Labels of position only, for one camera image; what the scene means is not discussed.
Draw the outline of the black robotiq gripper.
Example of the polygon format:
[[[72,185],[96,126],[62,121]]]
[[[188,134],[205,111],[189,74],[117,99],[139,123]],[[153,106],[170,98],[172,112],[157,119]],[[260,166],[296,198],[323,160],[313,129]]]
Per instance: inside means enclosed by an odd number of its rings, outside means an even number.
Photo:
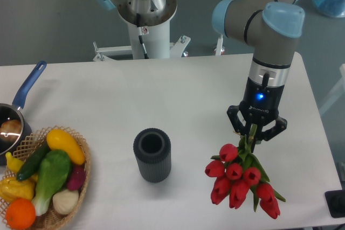
[[[256,133],[256,142],[269,141],[286,130],[287,120],[279,116],[278,107],[285,86],[263,86],[247,78],[243,100],[239,106],[231,105],[227,116],[235,133],[248,135],[251,124],[264,127],[275,121],[275,125],[265,131]]]

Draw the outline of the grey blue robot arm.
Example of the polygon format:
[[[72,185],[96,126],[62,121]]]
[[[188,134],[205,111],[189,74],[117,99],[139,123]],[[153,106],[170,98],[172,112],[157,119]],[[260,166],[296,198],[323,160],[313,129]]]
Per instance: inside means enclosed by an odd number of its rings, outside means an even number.
[[[302,33],[304,10],[298,0],[222,0],[212,13],[212,27],[223,37],[254,49],[243,100],[227,115],[238,134],[254,142],[268,141],[287,127],[278,106]],[[170,20],[176,0],[97,0],[106,10],[117,9],[127,23],[134,59],[173,56]]]

